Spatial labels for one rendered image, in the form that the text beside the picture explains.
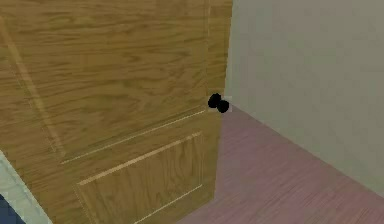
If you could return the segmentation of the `brown wooden room door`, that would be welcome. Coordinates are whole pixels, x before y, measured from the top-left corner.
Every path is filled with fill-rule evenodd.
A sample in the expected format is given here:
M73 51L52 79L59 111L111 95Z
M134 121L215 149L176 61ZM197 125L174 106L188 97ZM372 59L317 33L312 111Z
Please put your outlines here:
M0 0L0 152L51 224L175 224L214 197L232 5Z

